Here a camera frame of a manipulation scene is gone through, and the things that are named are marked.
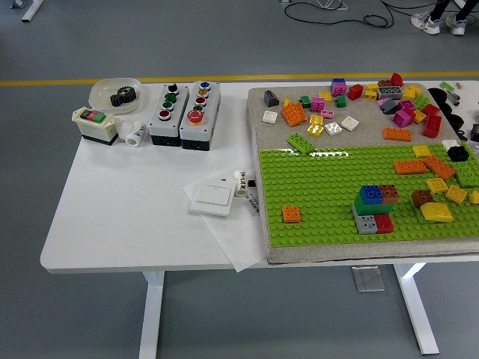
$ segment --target sneaker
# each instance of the sneaker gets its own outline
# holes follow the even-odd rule
[[[441,20],[431,20],[430,13],[430,11],[426,11],[425,13],[412,15],[411,23],[429,35],[436,35],[440,32],[439,26],[441,25]]]
[[[451,33],[453,35],[464,35],[464,31],[466,31],[466,21],[456,21],[455,14],[446,17],[446,25],[451,28]]]

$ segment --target white table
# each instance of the white table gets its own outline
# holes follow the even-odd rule
[[[439,82],[421,82],[427,88]],[[41,254],[51,273],[142,271],[148,281],[139,357],[155,358],[165,271],[232,269],[201,218],[189,212],[182,188],[235,162],[251,158],[246,99],[255,87],[326,83],[221,84],[222,104],[209,152],[153,146],[147,135],[138,148],[119,141],[111,147],[82,139]],[[462,82],[466,134],[477,108],[479,82]],[[162,84],[143,85],[139,107],[121,120],[152,116]],[[426,262],[479,260],[479,256],[398,258],[294,266],[394,264],[423,354],[439,353],[414,282]],[[254,268],[272,268],[266,260]]]

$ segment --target table leg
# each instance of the table leg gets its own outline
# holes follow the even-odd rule
[[[439,354],[433,330],[430,327],[426,310],[424,309],[418,287],[414,281],[414,274],[420,271],[425,265],[426,263],[394,264],[394,270],[396,271],[397,279],[403,292],[404,301],[406,302],[421,353],[423,355]]]
[[[144,305],[139,359],[156,359],[165,272],[144,271],[143,275],[148,282],[148,290],[146,304]]]

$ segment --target yellow floor stripe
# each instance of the yellow floor stripe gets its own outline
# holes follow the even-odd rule
[[[479,71],[444,71],[400,73],[404,78],[457,78],[479,77]],[[142,83],[194,82],[200,80],[235,82],[235,81],[278,81],[278,80],[315,80],[315,79],[368,79],[389,78],[391,73],[298,73],[287,75],[233,75],[233,76],[184,76],[184,77],[144,77],[138,78]],[[7,86],[51,86],[51,85],[92,85],[102,79],[70,79],[70,80],[33,80],[33,81],[2,81],[0,87]]]

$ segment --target yellow lego brick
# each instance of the yellow lego brick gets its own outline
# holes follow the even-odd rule
[[[448,193],[446,193],[446,197],[449,198],[450,200],[453,200],[456,203],[462,203],[464,201],[464,198],[466,198],[467,192],[464,191],[463,189],[451,185],[449,188]]]
[[[449,190],[448,185],[442,178],[431,178],[427,180],[427,186],[430,188],[432,193],[444,193]]]
[[[403,97],[401,97],[401,100],[406,101],[407,99],[410,99],[411,101],[416,99],[416,92],[411,88],[405,88],[403,90]]]
[[[426,145],[412,146],[412,152],[414,152],[415,156],[419,159],[426,159],[432,155]]]
[[[410,85],[408,88],[411,88],[414,90],[416,97],[422,93],[422,89],[417,85]]]
[[[366,90],[367,90],[367,91],[374,91],[374,92],[376,92],[376,91],[377,91],[377,88],[378,88],[377,84],[367,84],[367,85],[366,85]]]
[[[321,116],[320,114],[312,114],[312,115],[309,117],[309,124],[310,124],[310,125],[319,125],[319,126],[322,126],[322,125],[323,125],[323,119],[324,119],[324,117]]]
[[[471,204],[479,204],[479,192],[478,191],[472,191],[469,194],[469,202]]]
[[[449,212],[448,206],[438,202],[428,202],[423,204],[421,212],[426,221],[435,222],[452,222],[452,214]]]
[[[364,92],[364,98],[365,99],[376,99],[377,98],[377,92],[376,91],[368,91],[366,90]]]
[[[320,92],[319,93],[319,97],[322,97],[324,98],[324,100],[327,102],[327,103],[331,103],[332,102],[332,97],[331,97],[331,93],[330,92]]]
[[[323,127],[320,125],[311,125],[308,128],[307,133],[314,137],[320,137],[321,133],[323,132]]]

